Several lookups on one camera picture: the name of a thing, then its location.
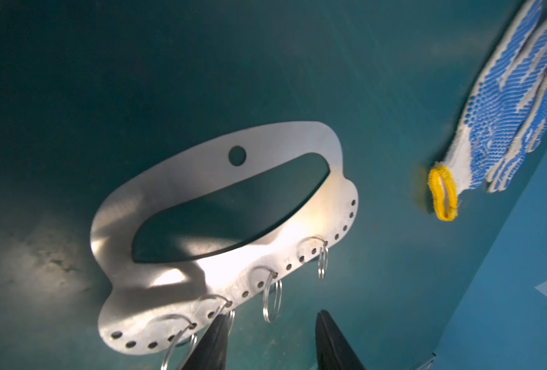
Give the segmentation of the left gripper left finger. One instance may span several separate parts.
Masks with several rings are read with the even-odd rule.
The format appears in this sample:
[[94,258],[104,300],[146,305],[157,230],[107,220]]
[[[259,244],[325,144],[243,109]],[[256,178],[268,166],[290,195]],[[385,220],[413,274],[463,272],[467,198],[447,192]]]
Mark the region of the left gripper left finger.
[[182,370],[225,370],[229,335],[230,316],[219,314],[186,360]]

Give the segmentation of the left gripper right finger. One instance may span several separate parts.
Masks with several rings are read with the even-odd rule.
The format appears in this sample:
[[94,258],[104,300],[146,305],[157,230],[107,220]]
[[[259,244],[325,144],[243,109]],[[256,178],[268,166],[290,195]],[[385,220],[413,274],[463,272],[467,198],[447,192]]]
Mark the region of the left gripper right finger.
[[330,313],[321,310],[315,325],[317,365],[321,370],[365,370]]

